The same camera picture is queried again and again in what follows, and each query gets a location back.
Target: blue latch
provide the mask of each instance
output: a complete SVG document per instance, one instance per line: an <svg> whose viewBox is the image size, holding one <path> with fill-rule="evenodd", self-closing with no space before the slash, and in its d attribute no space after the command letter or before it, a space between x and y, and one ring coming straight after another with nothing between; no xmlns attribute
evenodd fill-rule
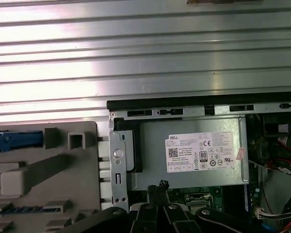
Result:
<svg viewBox="0 0 291 233"><path fill-rule="evenodd" d="M25 148L25 147L42 147L43 132L0 132L0 152Z"/></svg>

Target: connector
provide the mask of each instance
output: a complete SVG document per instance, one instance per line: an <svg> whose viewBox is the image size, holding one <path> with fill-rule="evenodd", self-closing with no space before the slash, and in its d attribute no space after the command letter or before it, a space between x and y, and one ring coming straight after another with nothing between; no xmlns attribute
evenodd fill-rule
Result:
<svg viewBox="0 0 291 233"><path fill-rule="evenodd" d="M260 211L264 211L264 209L262 207L259 207L259 206L255 206L253 208L253 211L254 211L254 216L257 218L257 219L264 219L263 216L260 215Z"/></svg>

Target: power supply label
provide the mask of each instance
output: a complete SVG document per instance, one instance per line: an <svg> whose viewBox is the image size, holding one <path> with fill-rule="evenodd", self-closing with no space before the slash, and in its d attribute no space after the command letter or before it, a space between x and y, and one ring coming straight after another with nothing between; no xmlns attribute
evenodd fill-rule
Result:
<svg viewBox="0 0 291 233"><path fill-rule="evenodd" d="M235 168L231 132L169 135L165 145L167 172Z"/></svg>

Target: qr code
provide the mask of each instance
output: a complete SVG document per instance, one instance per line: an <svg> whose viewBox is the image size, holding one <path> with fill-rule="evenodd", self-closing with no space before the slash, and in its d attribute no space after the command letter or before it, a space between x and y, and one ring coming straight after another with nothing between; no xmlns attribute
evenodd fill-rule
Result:
<svg viewBox="0 0 291 233"><path fill-rule="evenodd" d="M168 148L169 158L178 157L178 148Z"/></svg>

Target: ribbed metal panel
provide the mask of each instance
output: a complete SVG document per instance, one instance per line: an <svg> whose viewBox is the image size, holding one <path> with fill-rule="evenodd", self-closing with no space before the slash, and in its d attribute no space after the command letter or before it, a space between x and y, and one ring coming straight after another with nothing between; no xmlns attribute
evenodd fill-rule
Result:
<svg viewBox="0 0 291 233"><path fill-rule="evenodd" d="M107 138L107 100L287 90L291 0L0 0L0 124L93 119Z"/></svg>

